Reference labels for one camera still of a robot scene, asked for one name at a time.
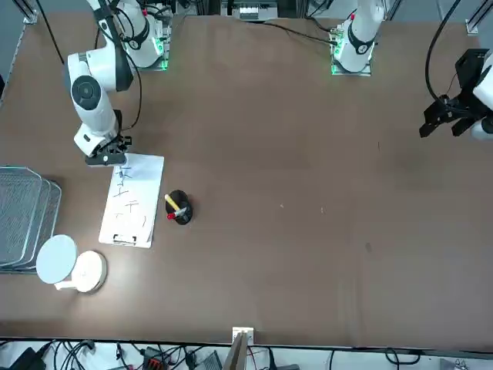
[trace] metal bracket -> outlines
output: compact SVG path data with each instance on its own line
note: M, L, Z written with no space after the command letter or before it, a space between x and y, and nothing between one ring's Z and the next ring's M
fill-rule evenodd
M478 26L485 19L486 15L493 8L493 0L483 0L483 2L475 9L469 19L465 20L468 35L477 35Z
M17 9L24 15L25 25L34 25L38 21L38 11L31 0L12 0Z
M475 25L471 28L469 25L469 19L465 20L465 29L468 31L468 36L477 36L478 35L478 27Z

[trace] yellow object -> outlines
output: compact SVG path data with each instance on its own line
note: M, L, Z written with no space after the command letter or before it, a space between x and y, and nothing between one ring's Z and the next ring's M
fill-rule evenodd
M179 207L176 205L175 201L171 199L171 197L168 194L164 196L164 199L166 199L166 202L168 202L169 205L173 207L174 210L179 210Z

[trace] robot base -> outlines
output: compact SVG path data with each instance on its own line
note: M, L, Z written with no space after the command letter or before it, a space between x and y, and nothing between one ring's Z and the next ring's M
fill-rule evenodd
M330 40L337 42L337 46L330 45L330 74L333 76L339 75L352 75L352 76L371 76L371 56L373 48L369 52L368 63L360 72L349 72L340 65L336 59L336 55L340 52L340 49L344 43L344 25L338 25L330 35Z

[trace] clipboard clip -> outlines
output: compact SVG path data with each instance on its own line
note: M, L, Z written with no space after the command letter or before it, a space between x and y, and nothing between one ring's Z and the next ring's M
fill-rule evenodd
M123 235L123 234L113 234L113 243L118 245L136 245L137 237Z

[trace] white round object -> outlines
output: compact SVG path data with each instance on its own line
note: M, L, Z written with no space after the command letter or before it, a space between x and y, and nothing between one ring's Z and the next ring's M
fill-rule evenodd
M77 245L67 235L50 237L36 258L36 272L46 284L55 284L67 278L77 261Z
M106 259L95 251L82 253L72 271L72 283L82 293L94 291L106 279Z

